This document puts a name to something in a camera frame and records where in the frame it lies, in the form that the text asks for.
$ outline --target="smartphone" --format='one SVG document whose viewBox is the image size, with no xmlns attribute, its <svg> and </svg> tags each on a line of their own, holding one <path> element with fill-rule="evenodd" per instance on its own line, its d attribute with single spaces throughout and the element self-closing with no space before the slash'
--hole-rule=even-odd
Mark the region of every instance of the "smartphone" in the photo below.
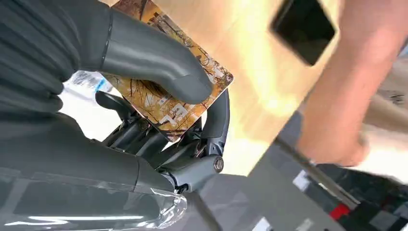
<svg viewBox="0 0 408 231">
<path fill-rule="evenodd" d="M 270 29 L 309 65 L 319 60 L 335 34 L 318 0 L 286 0 Z"/>
</svg>

